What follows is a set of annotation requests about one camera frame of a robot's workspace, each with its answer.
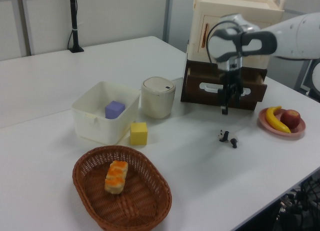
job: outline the banana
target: banana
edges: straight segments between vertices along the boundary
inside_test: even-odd
[[[269,107],[265,112],[265,119],[275,130],[291,133],[290,129],[275,117],[275,111],[279,109],[281,109],[281,106]]]

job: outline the container lid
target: container lid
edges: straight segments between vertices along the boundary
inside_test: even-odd
[[[143,82],[143,85],[154,92],[167,92],[175,87],[175,84],[163,77],[151,77]]]

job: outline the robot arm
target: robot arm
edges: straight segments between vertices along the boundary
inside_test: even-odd
[[[244,20],[240,14],[224,16],[220,19],[220,22],[223,21],[230,21],[233,26],[218,29],[208,37],[207,50],[223,71],[220,77],[223,89],[218,90],[218,98],[225,115],[228,114],[229,100],[234,97],[239,102],[243,93],[242,57],[320,58],[320,13],[298,16],[262,30]]]

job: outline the yellow cube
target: yellow cube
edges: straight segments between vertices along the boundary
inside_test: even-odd
[[[147,145],[148,129],[145,122],[133,122],[130,127],[131,145]]]

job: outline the white cylindrical container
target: white cylindrical container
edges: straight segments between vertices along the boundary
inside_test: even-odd
[[[171,113],[176,85],[163,77],[150,77],[141,86],[141,108],[144,114],[162,119]]]

